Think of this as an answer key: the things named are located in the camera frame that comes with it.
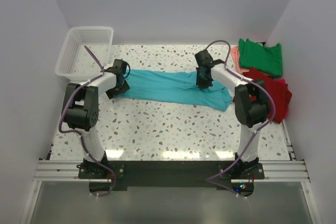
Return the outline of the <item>turquoise t shirt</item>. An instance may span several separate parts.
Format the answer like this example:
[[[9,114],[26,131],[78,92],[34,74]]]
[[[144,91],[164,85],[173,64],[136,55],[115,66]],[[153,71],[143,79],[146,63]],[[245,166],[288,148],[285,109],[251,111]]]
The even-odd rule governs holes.
[[[226,111],[233,97],[221,83],[201,90],[196,86],[196,72],[160,72],[133,69],[127,77],[128,91],[119,98],[208,106]]]

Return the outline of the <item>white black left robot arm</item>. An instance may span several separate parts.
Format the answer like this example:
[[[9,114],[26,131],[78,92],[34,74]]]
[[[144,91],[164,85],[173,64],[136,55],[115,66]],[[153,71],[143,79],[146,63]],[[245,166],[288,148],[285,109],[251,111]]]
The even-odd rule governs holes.
[[[109,165],[102,161],[106,153],[96,129],[99,97],[106,94],[112,99],[127,92],[130,87],[126,78],[130,70],[126,61],[116,59],[112,65],[104,67],[98,76],[82,83],[69,83],[66,87],[58,131],[78,135],[84,160],[92,163],[90,171],[97,178],[105,177],[109,171]]]

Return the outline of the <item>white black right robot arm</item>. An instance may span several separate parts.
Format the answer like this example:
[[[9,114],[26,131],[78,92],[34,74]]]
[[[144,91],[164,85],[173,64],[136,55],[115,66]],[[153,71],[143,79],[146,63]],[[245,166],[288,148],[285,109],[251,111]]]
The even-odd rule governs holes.
[[[235,115],[240,127],[240,142],[235,154],[234,173],[246,178],[258,165],[258,141],[260,130],[266,126],[271,113],[270,95],[262,80],[252,80],[226,67],[226,63],[214,60],[207,50],[195,54],[196,86],[206,89],[217,81],[234,95]]]

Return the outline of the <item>pink folded t shirt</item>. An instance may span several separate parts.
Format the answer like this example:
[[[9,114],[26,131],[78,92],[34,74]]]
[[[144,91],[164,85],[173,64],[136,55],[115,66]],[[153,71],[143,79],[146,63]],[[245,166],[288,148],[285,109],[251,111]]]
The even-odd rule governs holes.
[[[230,55],[231,55],[233,63],[234,63],[235,71],[237,73],[245,76],[246,73],[249,72],[249,69],[242,68],[239,64],[239,58],[240,58],[239,47],[235,46],[235,47],[231,48]]]

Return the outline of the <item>white plastic basket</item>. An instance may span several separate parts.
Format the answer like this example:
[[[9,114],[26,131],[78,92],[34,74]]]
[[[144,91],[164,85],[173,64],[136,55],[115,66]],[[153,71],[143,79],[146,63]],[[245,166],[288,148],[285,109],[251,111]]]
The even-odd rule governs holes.
[[[114,30],[104,26],[71,28],[60,51],[55,74],[70,81],[85,81],[97,76],[101,69],[86,47],[104,66],[110,56]]]

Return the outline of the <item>green folded t shirt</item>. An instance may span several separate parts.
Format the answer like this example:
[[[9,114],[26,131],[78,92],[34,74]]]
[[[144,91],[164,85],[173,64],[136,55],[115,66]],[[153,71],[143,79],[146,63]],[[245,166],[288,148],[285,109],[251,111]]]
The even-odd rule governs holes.
[[[253,67],[275,77],[282,75],[282,48],[280,43],[273,47],[267,47],[249,39],[240,39],[238,49],[240,67],[246,69]]]

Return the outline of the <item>red folded t shirt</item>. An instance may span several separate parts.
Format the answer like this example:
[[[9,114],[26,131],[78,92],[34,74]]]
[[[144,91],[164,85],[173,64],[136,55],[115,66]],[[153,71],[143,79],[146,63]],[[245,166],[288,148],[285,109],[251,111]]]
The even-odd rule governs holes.
[[[280,83],[277,83],[275,81],[276,79],[269,77],[255,68],[251,68],[249,72],[246,73],[245,77],[251,78],[253,80],[261,79],[264,81],[266,90],[271,95],[276,107],[276,113],[273,121],[280,124],[283,121],[284,112],[283,86]]]

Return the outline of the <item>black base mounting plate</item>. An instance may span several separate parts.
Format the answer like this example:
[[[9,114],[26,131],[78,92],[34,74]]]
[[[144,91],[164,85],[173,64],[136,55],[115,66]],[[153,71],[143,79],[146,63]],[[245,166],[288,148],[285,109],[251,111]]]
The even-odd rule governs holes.
[[[216,187],[250,196],[254,182],[265,179],[261,163],[230,161],[108,161],[100,166],[82,161],[79,179],[89,181],[91,193],[126,191],[130,187]]]

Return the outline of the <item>aluminium front rail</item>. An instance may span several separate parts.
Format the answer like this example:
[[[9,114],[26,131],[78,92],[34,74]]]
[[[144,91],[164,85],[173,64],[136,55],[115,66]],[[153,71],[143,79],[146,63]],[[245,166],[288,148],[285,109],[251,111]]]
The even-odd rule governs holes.
[[[261,161],[263,182],[309,182],[304,161]],[[76,181],[79,161],[39,161],[34,174],[36,181]]]

